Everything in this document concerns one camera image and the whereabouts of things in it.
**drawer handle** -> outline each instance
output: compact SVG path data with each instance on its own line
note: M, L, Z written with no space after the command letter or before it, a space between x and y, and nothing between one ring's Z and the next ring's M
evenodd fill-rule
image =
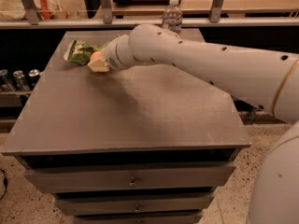
M140 212L141 212L141 209L140 209L140 207L138 206L138 204L136 205L135 212L136 212L136 213L140 213Z
M131 182L129 182L129 187L130 188L136 188L137 187L137 183L135 182L135 179L133 177L131 177Z

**gray tabletop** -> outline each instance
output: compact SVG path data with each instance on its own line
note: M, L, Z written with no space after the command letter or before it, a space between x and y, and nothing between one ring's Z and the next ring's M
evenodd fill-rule
M176 67L93 73L63 59L72 39L102 45L129 31L69 32L2 149L5 155L247 147L231 96ZM200 40L197 29L183 30Z

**black cable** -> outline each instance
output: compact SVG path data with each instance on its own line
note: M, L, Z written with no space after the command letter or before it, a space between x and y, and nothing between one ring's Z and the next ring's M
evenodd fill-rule
M0 197L0 201L4 198L4 196L7 194L7 186L8 186L8 179L7 179L7 176L6 176L6 172L2 169L0 169L0 171L2 172L3 174L3 186L4 186L4 193L2 194L2 196Z

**terrazzo floor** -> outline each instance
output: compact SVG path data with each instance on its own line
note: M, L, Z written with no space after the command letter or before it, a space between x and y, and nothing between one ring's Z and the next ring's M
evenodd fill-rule
M246 125L253 145L237 156L236 169L224 187L217 188L215 198L199 224L245 224L250 194L263 157L288 129L287 124ZM0 133L0 147L7 133ZM12 157L0 154L0 169L5 170L7 194L0 201L0 224L71 224L55 206L54 198L42 194L24 177L24 168ZM0 197L4 191L0 173Z

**metal post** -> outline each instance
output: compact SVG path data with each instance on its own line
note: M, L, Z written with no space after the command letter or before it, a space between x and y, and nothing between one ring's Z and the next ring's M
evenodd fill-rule
M36 11L36 5L34 0L21 0L26 10L27 20L32 25L38 25L40 21L39 14Z
M102 15L104 24L112 23L112 5L111 0L101 0Z
M221 10L224 0L213 0L212 8L209 14L211 22L218 22L221 19Z

